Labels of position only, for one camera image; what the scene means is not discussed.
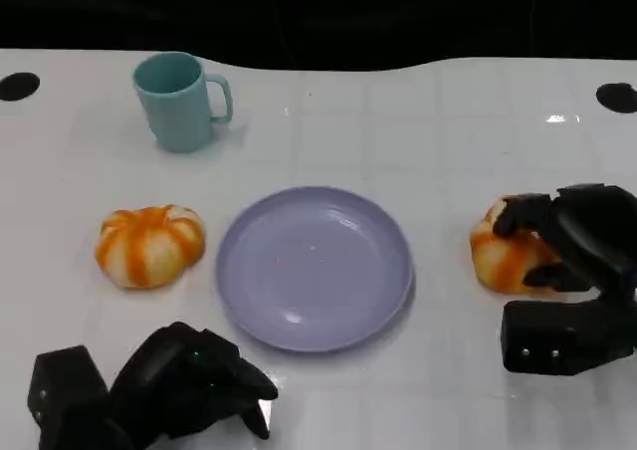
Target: mug handle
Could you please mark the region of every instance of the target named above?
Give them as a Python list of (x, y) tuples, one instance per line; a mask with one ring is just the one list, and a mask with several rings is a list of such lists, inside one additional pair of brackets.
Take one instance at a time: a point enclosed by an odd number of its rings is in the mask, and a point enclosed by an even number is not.
[(223, 116), (210, 116), (210, 120), (215, 123), (227, 123), (232, 119), (234, 114), (234, 107), (232, 104), (232, 93), (230, 92), (230, 84), (225, 77), (217, 74), (206, 74), (206, 82), (214, 82), (219, 84), (223, 91), (223, 96), (226, 99), (226, 114)]

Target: toy pumpkin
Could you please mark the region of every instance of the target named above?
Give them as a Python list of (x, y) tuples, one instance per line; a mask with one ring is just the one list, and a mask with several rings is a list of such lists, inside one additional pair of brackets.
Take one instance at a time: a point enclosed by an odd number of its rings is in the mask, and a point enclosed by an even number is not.
[(169, 204), (114, 211), (102, 224), (96, 260), (116, 285), (147, 289), (173, 281), (204, 248), (199, 216)]
[(471, 231), (471, 254), (476, 275), (482, 284), (498, 293), (546, 293), (550, 288), (525, 286), (525, 275), (537, 266), (558, 260), (532, 231), (521, 230), (510, 238), (501, 238), (493, 233), (494, 223), (506, 207), (505, 198), (498, 200)]

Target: plate rim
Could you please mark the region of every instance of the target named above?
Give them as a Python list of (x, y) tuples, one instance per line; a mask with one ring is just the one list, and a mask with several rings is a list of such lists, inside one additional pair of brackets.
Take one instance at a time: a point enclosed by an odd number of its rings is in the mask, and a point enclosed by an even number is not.
[[(237, 318), (235, 313), (232, 311), (231, 307), (226, 302), (226, 299), (224, 297), (224, 293), (221, 292), (221, 287), (219, 286), (219, 274), (220, 274), (220, 271), (219, 271), (219, 269), (220, 269), (219, 260), (221, 259), (220, 258), (221, 257), (221, 251), (224, 248), (224, 244), (226, 243), (226, 240), (228, 239), (228, 236), (230, 235), (231, 231), (233, 229), (235, 229), (235, 227), (238, 225), (239, 221), (241, 221), (241, 219), (250, 210), (252, 210), (253, 208), (257, 208), (257, 207), (263, 205), (265, 202), (267, 202), (267, 201), (269, 201), (272, 198), (275, 198), (277, 196), (284, 195), (284, 194), (289, 194), (289, 193), (300, 192), (300, 191), (310, 191), (310, 190), (327, 190), (327, 191), (330, 191), (330, 192), (336, 192), (336, 193), (341, 193), (341, 194), (344, 194), (344, 195), (353, 196), (356, 199), (364, 201), (367, 205), (376, 208), (378, 211), (380, 211), (381, 214), (384, 214), (385, 217), (389, 220), (390, 224), (397, 231), (397, 234), (400, 237), (400, 240), (403, 242), (403, 245), (404, 245), (405, 250), (407, 252), (407, 272), (408, 272), (407, 286), (405, 287), (405, 290), (402, 291), (402, 296), (400, 297), (400, 300), (398, 301), (398, 303), (395, 306), (395, 308), (392, 309), (391, 312), (389, 312), (387, 314), (387, 316), (382, 321), (379, 321), (378, 325), (374, 326), (369, 332), (365, 333), (364, 335), (361, 335), (359, 337), (353, 337), (353, 338), (349, 339), (348, 341), (346, 341), (344, 343), (339, 343), (339, 344), (334, 344), (334, 345), (296, 346), (296, 345), (291, 345), (291, 344), (289, 344), (289, 345), (280, 344), (278, 342), (273, 342), (273, 341), (271, 341), (271, 340), (269, 340), (267, 338), (263, 338), (263, 337), (258, 336), (258, 333), (255, 333), (253, 330), (250, 329), (250, 327), (248, 327), (246, 324), (244, 324), (242, 322), (242, 320)], [(352, 347), (353, 345), (356, 345), (356, 344), (361, 343), (361, 342), (365, 342), (369, 338), (372, 338), (373, 336), (375, 336), (376, 334), (381, 332), (383, 329), (385, 329), (385, 327), (389, 323), (391, 323), (391, 321), (396, 317), (396, 315), (404, 308), (405, 303), (407, 302), (407, 299), (408, 299), (409, 295), (411, 294), (411, 290), (413, 288), (413, 284), (414, 284), (414, 280), (415, 280), (415, 266), (414, 266), (414, 261), (413, 261), (413, 255), (411, 253), (411, 247), (409, 246), (409, 241), (405, 237), (405, 234), (403, 233), (402, 228), (398, 225), (398, 222), (393, 218), (393, 216), (391, 216), (391, 214), (389, 214), (379, 204), (375, 203), (371, 199), (368, 199), (368, 198), (366, 198), (364, 196), (361, 196), (361, 195), (359, 195), (357, 193), (353, 193), (353, 192), (348, 191), (346, 189), (337, 188), (335, 186), (292, 186), (292, 187), (289, 187), (289, 188), (284, 188), (284, 189), (281, 189), (279, 191), (275, 191), (275, 192), (272, 192), (270, 194), (267, 194), (263, 198), (260, 198), (257, 201), (255, 201), (254, 203), (252, 203), (249, 206), (245, 207), (241, 212), (239, 212), (239, 214), (237, 214), (237, 216), (235, 216), (235, 218), (231, 221), (231, 223), (228, 225), (228, 227), (226, 228), (225, 232), (223, 233), (223, 236), (222, 236), (222, 238), (219, 241), (219, 244), (217, 246), (217, 251), (216, 251), (215, 259), (214, 259), (214, 267), (215, 267), (215, 269), (214, 269), (215, 291), (216, 291), (216, 293), (219, 296), (219, 299), (221, 301), (221, 306), (223, 308), (224, 314), (229, 318), (229, 321), (232, 324), (234, 324), (235, 326), (237, 326), (239, 329), (241, 329), (248, 336), (250, 336), (251, 338), (254, 338), (255, 340), (258, 340), (259, 342), (265, 343), (265, 344), (267, 344), (267, 345), (269, 345), (271, 347), (274, 347), (274, 348), (287, 350), (287, 351), (291, 351), (291, 352), (297, 352), (297, 353), (326, 353), (326, 352), (333, 352), (335, 350), (341, 350), (341, 349)]]

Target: white table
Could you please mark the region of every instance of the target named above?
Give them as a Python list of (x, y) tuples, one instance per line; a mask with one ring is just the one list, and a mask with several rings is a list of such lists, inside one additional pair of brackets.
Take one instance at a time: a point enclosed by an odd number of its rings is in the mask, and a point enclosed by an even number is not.
[[(171, 155), (155, 147), (130, 83), (147, 55), (0, 51), (0, 77), (42, 79), (27, 100), (0, 103), (5, 448), (37, 448), (26, 406), (37, 353), (83, 343), (111, 384), (131, 352), (175, 320), (236, 342), (282, 392), (268, 442), (230, 420), (160, 449), (634, 448), (635, 359), (576, 377), (503, 369), (504, 299), (474, 278), (468, 232), (505, 193), (590, 181), (637, 191), (637, 115), (595, 99), (599, 85), (634, 82), (637, 63), (465, 59), (298, 73), (208, 62), (230, 80), (236, 119), (216, 145)], [(256, 343), (228, 323), (213, 289), (229, 221), (299, 184), (374, 199), (404, 228), (416, 262), (404, 319), (337, 355)], [(117, 208), (166, 203), (204, 218), (204, 258), (171, 289), (119, 291), (94, 262), (101, 220)]]

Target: lavender plate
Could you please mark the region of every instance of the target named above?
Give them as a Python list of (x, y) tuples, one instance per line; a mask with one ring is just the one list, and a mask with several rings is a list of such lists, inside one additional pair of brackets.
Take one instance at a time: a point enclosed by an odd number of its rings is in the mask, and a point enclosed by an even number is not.
[(217, 290), (237, 325), (288, 350), (359, 342), (400, 310), (414, 278), (409, 247), (379, 206), (335, 188), (266, 197), (232, 224)]

